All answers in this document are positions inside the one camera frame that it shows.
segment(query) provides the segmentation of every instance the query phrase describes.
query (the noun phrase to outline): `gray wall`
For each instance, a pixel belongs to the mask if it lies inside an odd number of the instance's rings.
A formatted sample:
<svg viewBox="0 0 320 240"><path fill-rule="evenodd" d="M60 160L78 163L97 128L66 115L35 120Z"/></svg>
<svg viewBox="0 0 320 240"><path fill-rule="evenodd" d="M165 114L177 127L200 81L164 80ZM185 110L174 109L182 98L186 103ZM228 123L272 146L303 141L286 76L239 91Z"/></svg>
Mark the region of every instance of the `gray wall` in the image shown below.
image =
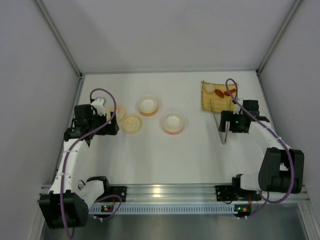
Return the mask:
<svg viewBox="0 0 320 240"><path fill-rule="evenodd" d="M294 0L43 0L83 72L255 70Z"/></svg>
<svg viewBox="0 0 320 240"><path fill-rule="evenodd" d="M305 154L304 181L320 220L320 1L305 1L261 80L288 144Z"/></svg>
<svg viewBox="0 0 320 240"><path fill-rule="evenodd" d="M78 80L31 0L1 0L0 26L0 238L24 240Z"/></svg>

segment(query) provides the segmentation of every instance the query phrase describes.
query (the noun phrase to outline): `yellow mat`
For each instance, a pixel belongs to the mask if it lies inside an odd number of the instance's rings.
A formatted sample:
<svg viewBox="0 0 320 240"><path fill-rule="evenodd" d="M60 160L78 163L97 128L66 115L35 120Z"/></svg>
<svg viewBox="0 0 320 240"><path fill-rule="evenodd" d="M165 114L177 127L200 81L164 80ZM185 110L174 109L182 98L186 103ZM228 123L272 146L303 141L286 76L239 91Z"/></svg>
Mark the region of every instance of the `yellow mat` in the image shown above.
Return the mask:
<svg viewBox="0 0 320 240"><path fill-rule="evenodd" d="M224 98L219 97L215 92L213 93L207 93L205 91L206 85L209 84L209 82L202 81L202 89L201 89L201 105L202 110L206 112L214 112L214 113L221 113L221 111L233 111L236 107L235 104L232 104L232 99L230 96L224 96ZM221 90L223 93L227 91L227 88L224 84L215 84L215 89ZM229 84L229 89L232 90L236 88L234 84Z"/></svg>

